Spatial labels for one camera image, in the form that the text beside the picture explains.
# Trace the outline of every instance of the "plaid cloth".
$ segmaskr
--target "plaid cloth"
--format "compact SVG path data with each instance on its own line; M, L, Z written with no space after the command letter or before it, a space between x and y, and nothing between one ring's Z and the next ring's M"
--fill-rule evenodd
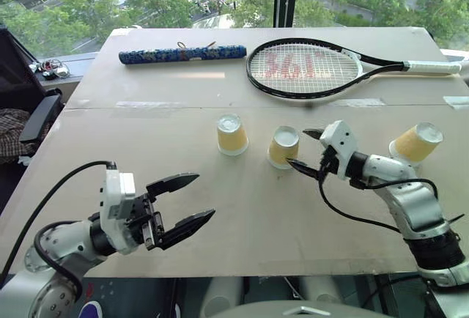
M27 111L0 109L0 164L13 162L20 155L32 155L36 152L37 144L22 144L19 141L28 119Z

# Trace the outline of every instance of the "white tabletop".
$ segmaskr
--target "white tabletop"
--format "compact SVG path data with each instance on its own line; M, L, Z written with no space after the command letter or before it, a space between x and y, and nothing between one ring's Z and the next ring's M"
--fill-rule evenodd
M215 122L226 113L241 116L250 139L237 158L217 150ZM313 179L279 171L265 155L279 125L298 130L346 119L360 151L387 154L389 141L417 122L431 122L445 141L424 161L420 175L434 180L448 218L469 213L469 114L449 106L352 108L100 108L62 112L28 167L0 217L0 265L25 220L64 174L91 160L115 160L133 172L139 193L161 177L182 171L200 173L186 188L163 195L157 207L167 229L195 212L216 214L194 236L167 251L110 256L90 276L276 276L388 273L414 270L402 238L385 229L356 223L330 211ZM322 147L302 134L299 158L317 166ZM47 223L84 219L97 211L103 168L67 182L40 213L13 270L35 232ZM392 223L387 207L371 191L357 191L332 176L326 182L331 202L345 212ZM454 224L469 253L469 221Z
M287 107L287 101L252 86L245 59L123 65L120 51L244 45L248 54L258 45L282 37L309 37L342 45L369 56L391 60L446 58L421 28L317 29L117 29L108 38L91 69L70 98L67 108L160 107ZM445 104L443 96L467 95L458 75L423 77L380 75L329 100L378 98L387 105Z

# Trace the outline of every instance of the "black cable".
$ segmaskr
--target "black cable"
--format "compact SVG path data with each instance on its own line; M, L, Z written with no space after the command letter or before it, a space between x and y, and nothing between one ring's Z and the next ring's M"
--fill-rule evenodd
M454 223L455 221L458 221L459 219L461 219L461 218L464 217L464 216L465 216L464 213L463 213L463 214L459 214L457 217L454 217L454 218L450 219L450 220L448 221L448 223L452 224L452 223Z
M390 182L384 182L383 184L375 185L375 186L365 186L365 190L377 190L378 188L386 188L388 186L392 185L399 185L399 184L406 184L406 183L411 183L411 182L423 182L426 184L429 184L432 186L433 189L433 195L435 195L435 198L438 199L438 189L435 183L431 180L428 179L406 179L406 180L397 180L397 181L390 181Z
M84 164L84 165L79 166L78 168L72 170L70 173L68 173L63 178L61 178L60 181L58 183L56 183L55 186L53 186L52 189L47 193L47 195L45 195L43 200L37 205L36 209L34 210L34 212L29 217L26 224L24 224L24 227L21 230L21 233L18 235L18 239L16 239L15 245L13 246L13 249L10 252L10 255L8 256L8 260L5 263L3 271L1 272L0 288L2 288L4 286L4 283L7 280L8 272L10 271L10 268L12 267L12 264L13 264L13 261L15 260L16 254L18 253L18 250L20 249L21 243L23 242L24 237L26 236L26 233L28 232L29 228L31 227L32 222L37 217L37 215L40 213L40 211L43 209L43 207L48 202L48 200L52 197L52 195L54 195L55 192L67 180L69 180L73 175L75 175L75 174L79 173L80 171L82 171L84 169L87 169L91 166L100 166L100 165L104 165L104 166L106 166L106 168L109 168L109 169L115 169L116 168L116 164L114 162L109 162L107 160L96 160L95 162L90 162L90 163Z
M62 274L65 278L68 280L72 281L73 285L75 285L76 288L76 294L75 294L75 302L78 301L78 299L81 296L81 293L83 292L83 287L81 286L81 281L78 279L73 273L71 273L69 270L65 269L62 267L59 263L57 263L55 260L50 258L50 256L47 254L47 252L44 250L44 248L41 246L41 237L50 229L56 228L59 225L66 225L66 224L72 224L76 223L75 221L57 221L56 223L52 223L49 225L44 226L41 230L39 230L34 236L34 249L36 250L37 254L41 259L47 263L50 267L52 267L56 272L59 274Z
M397 284L397 283L400 283L402 281L407 281L407 280L415 280L415 279L418 279L420 278L420 275L419 274L414 274L413 276L404 276L402 278L398 278L398 279L393 279L393 280L390 280L388 281L387 283L384 283L384 284L381 284L379 285L376 290L374 290L366 299L365 301L363 302L363 304L361 305L361 308L365 308L366 305L368 305L368 303L373 299L373 297L378 293L378 292L381 292L381 290L383 290L385 287L389 286L389 285L394 285L394 284Z
M359 217L355 217L354 215L350 215L350 214L347 214L345 212L342 212L340 209L338 208L335 208L328 200L328 198L326 197L326 195L324 194L324 189L322 187L322 184L324 183L324 180L325 180L325 177L327 176L327 174L325 174L324 176L320 177L319 180L318 180L318 185L319 185L319 189L320 189L320 193L321 193L321 197L322 197L322 200L327 204L327 206L329 208L331 208L334 212L340 214L341 216L345 217L345 218L348 218L352 221L360 221L361 223L367 223L367 224L371 224L371 225L376 225L376 226L381 226L382 228L386 228L386 229L389 229L389 230L392 230L393 232L398 232L400 233L399 229L394 227L394 226L391 226L391 225L388 225L388 224L384 224L384 223L381 223L379 221L372 221L370 219L365 219L365 218L359 218Z

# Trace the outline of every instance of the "cable connector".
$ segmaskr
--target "cable connector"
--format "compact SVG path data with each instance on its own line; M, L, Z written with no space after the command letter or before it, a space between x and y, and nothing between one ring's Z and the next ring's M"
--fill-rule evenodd
M328 146L328 148L325 149L325 151L322 153L322 159L321 159L321 167L326 167L336 156L337 151L332 147L331 145Z
M117 170L116 162L106 162L106 169Z
M365 190L366 188L366 184L357 179L350 179L349 184L350 186L352 186L353 188L357 188L358 190Z

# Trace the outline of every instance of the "tennis racket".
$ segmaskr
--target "tennis racket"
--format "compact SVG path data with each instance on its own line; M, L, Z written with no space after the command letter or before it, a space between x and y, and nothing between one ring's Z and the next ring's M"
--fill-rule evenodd
M378 68L363 72L361 62ZM311 99L334 95L378 73L456 74L458 63L395 62L309 38L283 38L257 47L246 62L249 81L270 95Z

